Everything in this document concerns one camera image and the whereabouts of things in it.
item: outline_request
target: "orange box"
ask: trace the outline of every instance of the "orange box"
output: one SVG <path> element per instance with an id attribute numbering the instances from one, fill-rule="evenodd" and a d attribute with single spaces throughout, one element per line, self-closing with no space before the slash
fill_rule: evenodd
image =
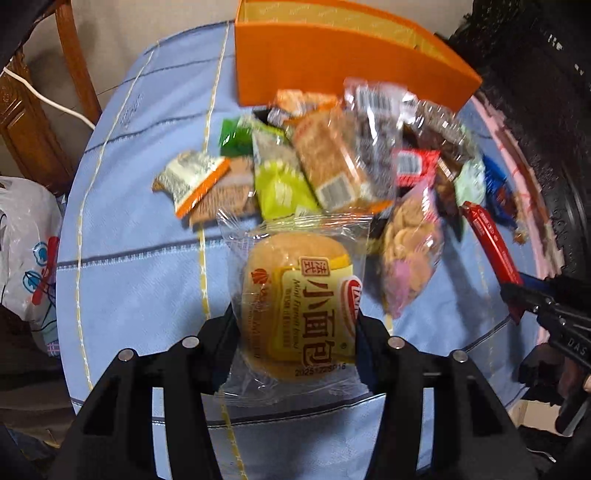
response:
<path id="1" fill-rule="evenodd" d="M 346 77 L 406 86 L 457 111 L 482 79 L 423 27 L 343 0 L 241 0 L 235 22 L 238 98 L 278 89 L 342 95 Z"/>

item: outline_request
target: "wooden chair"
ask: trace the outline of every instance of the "wooden chair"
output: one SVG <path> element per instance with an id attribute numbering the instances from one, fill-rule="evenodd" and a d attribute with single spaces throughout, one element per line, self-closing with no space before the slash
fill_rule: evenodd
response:
<path id="1" fill-rule="evenodd" d="M 82 54 L 74 23 L 72 0 L 38 0 L 37 3 L 39 2 L 40 8 L 45 10 L 42 10 L 41 15 L 33 17 L 31 25 L 23 31 L 22 40 L 7 66 L 31 83 L 22 44 L 40 21 L 55 15 L 61 47 L 83 113 L 90 121 L 97 123 L 102 110 Z M 12 2 L 12 9 L 13 15 L 16 14 L 14 12 L 21 11 L 15 2 Z M 42 184 L 56 195 L 69 191 L 74 178 L 72 163 L 51 130 L 39 99 L 24 85 L 3 72 L 0 72 L 0 135 L 25 178 Z"/>

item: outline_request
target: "mini french bread package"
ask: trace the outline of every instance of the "mini french bread package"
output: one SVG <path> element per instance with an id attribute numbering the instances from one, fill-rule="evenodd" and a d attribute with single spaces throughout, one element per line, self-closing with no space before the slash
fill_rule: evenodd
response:
<path id="1" fill-rule="evenodd" d="M 289 217 L 249 232 L 224 211 L 217 219 L 230 247 L 230 294 L 241 331 L 242 358 L 226 396 L 238 404 L 273 403 L 356 379 L 371 216 Z"/>

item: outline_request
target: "blue snack wrapper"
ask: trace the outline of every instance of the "blue snack wrapper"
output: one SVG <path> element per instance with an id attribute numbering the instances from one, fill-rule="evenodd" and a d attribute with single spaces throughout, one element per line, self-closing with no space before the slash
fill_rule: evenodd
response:
<path id="1" fill-rule="evenodd" d="M 486 155 L 482 156 L 485 166 L 486 208 L 497 223 L 517 228 L 517 205 L 507 176 L 498 165 Z"/>

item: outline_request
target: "round table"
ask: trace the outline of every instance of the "round table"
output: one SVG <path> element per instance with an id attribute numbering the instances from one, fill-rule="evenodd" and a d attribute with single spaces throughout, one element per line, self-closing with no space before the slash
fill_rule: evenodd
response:
<path id="1" fill-rule="evenodd" d="M 164 351 L 228 306 L 229 251 L 217 226 L 189 229 L 151 184 L 184 150 L 217 154 L 222 120 L 250 110 L 236 103 L 234 56 L 231 23 L 160 41 L 132 66 L 90 139 L 69 197 L 57 270 L 61 357 L 77 410 L 121 349 Z M 483 151 L 503 164 L 475 105 L 468 102 L 460 115 Z M 448 233 L 434 277 L 394 321 L 394 332 L 425 352 L 464 349 L 509 406 L 524 390 L 515 370 L 535 345 L 538 326 L 528 314 L 519 327 L 509 321 L 472 231 L 461 244 Z M 501 234 L 518 269 L 535 275 L 531 244 L 514 244 L 504 228 Z M 368 258 L 361 308 L 388 321 L 377 262 Z M 248 408 L 204 396 L 224 478 L 362 479 L 384 398 L 362 386 L 358 393 L 315 393 Z M 158 390 L 152 423 L 157 471 L 169 478 Z M 420 465 L 429 462 L 432 435 L 427 391 Z"/>

